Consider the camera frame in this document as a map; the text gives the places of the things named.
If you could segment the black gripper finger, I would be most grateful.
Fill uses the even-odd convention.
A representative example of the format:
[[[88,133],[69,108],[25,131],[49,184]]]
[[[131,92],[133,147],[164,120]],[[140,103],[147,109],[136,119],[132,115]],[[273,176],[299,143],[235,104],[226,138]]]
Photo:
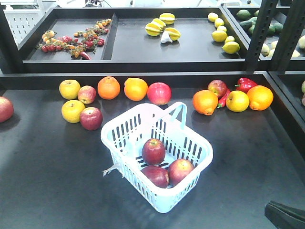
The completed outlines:
[[[304,229],[305,211],[269,201],[264,208],[264,215],[277,229]]]

